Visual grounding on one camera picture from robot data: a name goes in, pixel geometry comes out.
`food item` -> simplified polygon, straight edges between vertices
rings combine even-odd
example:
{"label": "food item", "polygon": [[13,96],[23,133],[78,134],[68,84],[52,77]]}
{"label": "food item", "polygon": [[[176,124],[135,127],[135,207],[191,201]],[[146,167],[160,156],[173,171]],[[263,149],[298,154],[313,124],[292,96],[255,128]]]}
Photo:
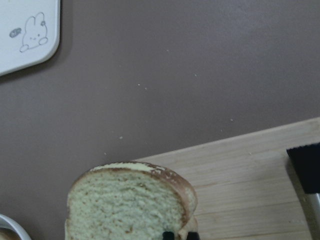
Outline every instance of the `food item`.
{"label": "food item", "polygon": [[150,163],[89,170],[73,184],[67,205],[65,240],[162,240],[163,232],[178,240],[179,231],[185,239],[187,228],[196,228],[193,187],[176,172]]}

